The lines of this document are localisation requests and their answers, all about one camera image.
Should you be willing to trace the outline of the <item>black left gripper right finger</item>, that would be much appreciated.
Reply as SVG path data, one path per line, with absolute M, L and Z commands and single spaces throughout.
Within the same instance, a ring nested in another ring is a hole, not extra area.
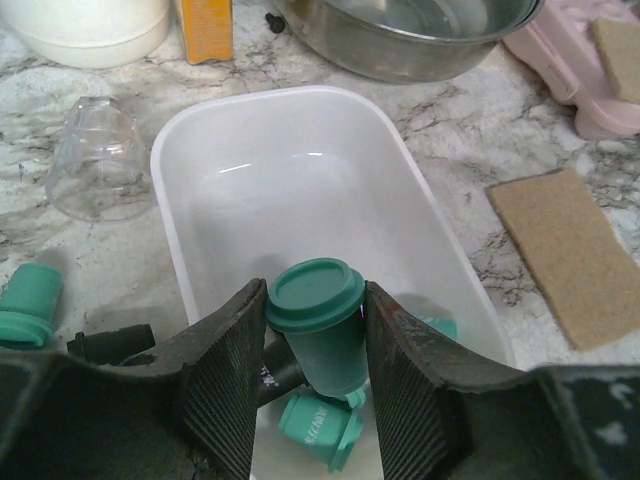
M 635 479 L 639 369 L 493 361 L 366 286 L 366 352 L 387 479 Z

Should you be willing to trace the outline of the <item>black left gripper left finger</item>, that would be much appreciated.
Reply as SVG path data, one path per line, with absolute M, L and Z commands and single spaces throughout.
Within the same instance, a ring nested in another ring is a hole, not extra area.
M 59 352 L 1 357 L 5 479 L 214 479 L 251 474 L 267 286 L 118 366 Z

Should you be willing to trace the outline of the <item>black coffee capsule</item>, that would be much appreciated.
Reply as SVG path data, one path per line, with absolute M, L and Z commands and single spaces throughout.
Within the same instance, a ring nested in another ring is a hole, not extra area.
M 70 355 L 95 365 L 118 365 L 128 357 L 152 348 L 155 338 L 149 324 L 85 335 L 78 332 L 67 343 Z
M 307 384 L 306 377 L 285 339 L 278 338 L 266 346 L 262 360 L 258 387 L 259 408 Z

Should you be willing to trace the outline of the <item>brown cardboard square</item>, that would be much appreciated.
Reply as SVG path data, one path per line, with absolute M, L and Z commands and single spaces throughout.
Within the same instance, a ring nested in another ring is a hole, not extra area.
M 572 346 L 639 329 L 639 266 L 574 170 L 493 186 L 489 200 Z

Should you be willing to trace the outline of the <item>white rectangular storage basket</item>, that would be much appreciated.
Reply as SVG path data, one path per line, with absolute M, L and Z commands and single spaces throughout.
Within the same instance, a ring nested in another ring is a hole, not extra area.
M 250 279 L 340 259 L 410 313 L 513 365 L 506 330 L 391 120 L 339 88 L 208 101 L 169 120 L 151 174 L 188 321 Z

